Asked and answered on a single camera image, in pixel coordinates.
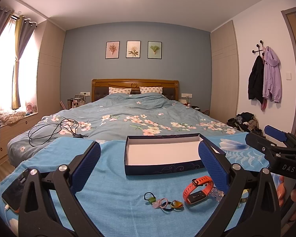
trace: small fan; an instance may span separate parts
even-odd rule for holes
[[[27,110],[27,112],[29,112],[29,113],[33,113],[33,112],[34,112],[34,107],[33,107],[33,105],[32,105],[31,103],[27,103],[27,105],[26,105],[26,110]]]

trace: metal screw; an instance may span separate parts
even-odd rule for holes
[[[35,174],[37,174],[37,169],[32,169],[32,170],[30,171],[30,174],[31,174],[31,175],[35,175]]]
[[[266,175],[270,173],[270,171],[267,168],[262,169],[262,172]]]
[[[61,165],[58,169],[59,169],[59,171],[66,171],[67,170],[67,165]]]
[[[235,169],[235,170],[240,170],[241,166],[239,164],[233,164],[232,168]]]

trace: pillow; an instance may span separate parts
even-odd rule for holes
[[[126,93],[126,94],[130,94],[131,92],[131,88],[127,88],[127,89],[122,89],[122,88],[114,88],[114,87],[109,87],[109,93],[108,94],[112,94],[112,93]]]
[[[162,87],[139,87],[140,93],[157,92],[162,94]]]

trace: window sill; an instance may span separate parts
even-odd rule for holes
[[[13,126],[14,124],[17,124],[18,122],[21,122],[22,120],[27,119],[28,117],[31,117],[31,116],[33,116],[33,115],[37,115],[37,114],[38,114],[38,112],[32,113],[32,114],[30,114],[30,115],[28,115],[28,116],[23,117],[22,119],[20,119],[19,121],[15,122],[15,123],[13,123],[13,124],[11,124],[11,125],[8,125],[8,124],[1,125],[1,126],[0,126],[0,129],[1,129],[2,127],[5,127],[5,126]]]

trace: wooden floor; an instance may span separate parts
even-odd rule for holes
[[[14,170],[15,168],[9,163],[9,161],[5,161],[3,164],[1,164],[0,165],[0,181],[2,181]]]

